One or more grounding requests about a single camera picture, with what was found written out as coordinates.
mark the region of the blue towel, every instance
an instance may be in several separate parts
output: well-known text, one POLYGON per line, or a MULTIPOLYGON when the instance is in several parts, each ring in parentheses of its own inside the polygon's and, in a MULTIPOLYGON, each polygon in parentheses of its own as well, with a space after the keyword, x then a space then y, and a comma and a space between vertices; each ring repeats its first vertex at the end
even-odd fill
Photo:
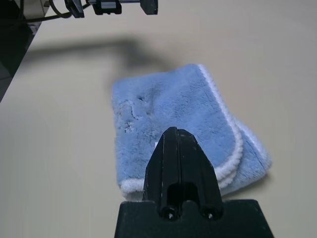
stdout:
POLYGON ((233 117, 204 66, 114 83, 117 183, 125 197, 143 190, 156 142, 170 126, 192 133, 215 168, 222 194, 262 178, 270 157, 252 132, 233 117))

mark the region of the beige table surface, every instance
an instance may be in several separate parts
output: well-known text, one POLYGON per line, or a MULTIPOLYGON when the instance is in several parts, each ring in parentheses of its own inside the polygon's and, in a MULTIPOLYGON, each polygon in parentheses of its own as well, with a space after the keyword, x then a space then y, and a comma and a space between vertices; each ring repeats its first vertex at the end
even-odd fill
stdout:
POLYGON ((113 237, 111 84, 191 62, 273 159, 230 198, 257 199, 276 237, 316 237, 316 12, 315 0, 159 0, 158 16, 125 4, 44 22, 0 103, 0 237, 113 237))

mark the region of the black plastic part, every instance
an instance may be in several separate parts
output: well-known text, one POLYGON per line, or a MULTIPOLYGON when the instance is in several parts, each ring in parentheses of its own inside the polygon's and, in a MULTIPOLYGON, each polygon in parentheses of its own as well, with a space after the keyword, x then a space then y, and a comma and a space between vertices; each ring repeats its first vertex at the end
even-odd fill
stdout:
POLYGON ((222 202, 192 134, 170 127, 146 168, 143 201, 123 202, 115 238, 272 238, 254 200, 222 202))
POLYGON ((159 9, 158 0, 140 0, 140 4, 146 15, 157 15, 159 9))
POLYGON ((65 0, 66 8, 75 18, 84 18, 84 10, 80 0, 65 0))
POLYGON ((192 200, 202 215, 221 216, 213 167, 192 134, 175 127, 164 132, 146 169, 143 200, 154 201, 161 215, 173 207, 180 216, 183 202, 192 200))
POLYGON ((121 3, 119 2, 119 0, 116 0, 115 1, 115 6, 116 8, 102 8, 101 7, 101 4, 102 2, 110 2, 110 1, 114 1, 114 0, 98 0, 96 1, 95 4, 92 4, 93 5, 93 8, 94 8, 94 11, 95 11, 95 14, 96 15, 103 15, 103 14, 121 14, 122 13, 122 6, 121 6, 121 3))

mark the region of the white towel edge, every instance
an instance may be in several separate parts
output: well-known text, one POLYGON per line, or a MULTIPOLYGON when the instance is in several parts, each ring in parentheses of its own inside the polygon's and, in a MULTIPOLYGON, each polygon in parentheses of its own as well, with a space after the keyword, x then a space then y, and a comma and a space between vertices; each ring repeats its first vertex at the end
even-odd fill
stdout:
POLYGON ((202 64, 199 64, 198 67, 201 73, 203 74, 212 94, 214 95, 216 101, 218 102, 220 109, 222 113, 224 114, 229 126, 232 128, 232 132, 236 142, 234 150, 232 154, 229 156, 229 158, 226 160, 226 162, 224 162, 222 165, 214 169, 216 177, 218 181, 220 181, 237 169, 238 164, 240 163, 241 156, 242 156, 243 140, 242 140, 242 135, 239 131, 239 128, 236 125, 235 120, 232 118, 226 104, 224 103, 212 77, 210 76, 210 74, 208 73, 208 71, 202 64))

